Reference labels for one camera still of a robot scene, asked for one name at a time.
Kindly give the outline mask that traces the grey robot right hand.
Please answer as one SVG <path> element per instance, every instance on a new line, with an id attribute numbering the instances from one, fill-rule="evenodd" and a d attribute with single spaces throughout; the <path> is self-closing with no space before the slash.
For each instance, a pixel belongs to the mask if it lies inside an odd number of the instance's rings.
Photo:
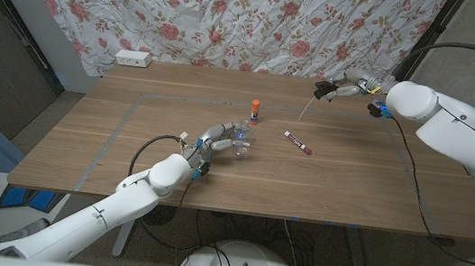
<path id="1" fill-rule="evenodd" d="M 320 80 L 315 84 L 314 98 L 331 102 L 337 97 L 384 95 L 397 84 L 393 76 L 381 76 L 366 69 L 348 68 L 340 78 Z"/>

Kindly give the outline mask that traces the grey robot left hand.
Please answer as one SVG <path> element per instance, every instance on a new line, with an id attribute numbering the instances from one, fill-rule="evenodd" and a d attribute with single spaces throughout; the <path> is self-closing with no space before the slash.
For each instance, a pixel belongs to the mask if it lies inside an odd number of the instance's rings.
<path id="1" fill-rule="evenodd" d="M 182 156 L 191 167 L 205 160 L 212 151 L 229 149 L 236 157 L 249 155 L 251 148 L 251 128 L 249 123 L 216 124 L 208 128 L 193 145 L 187 146 Z"/>

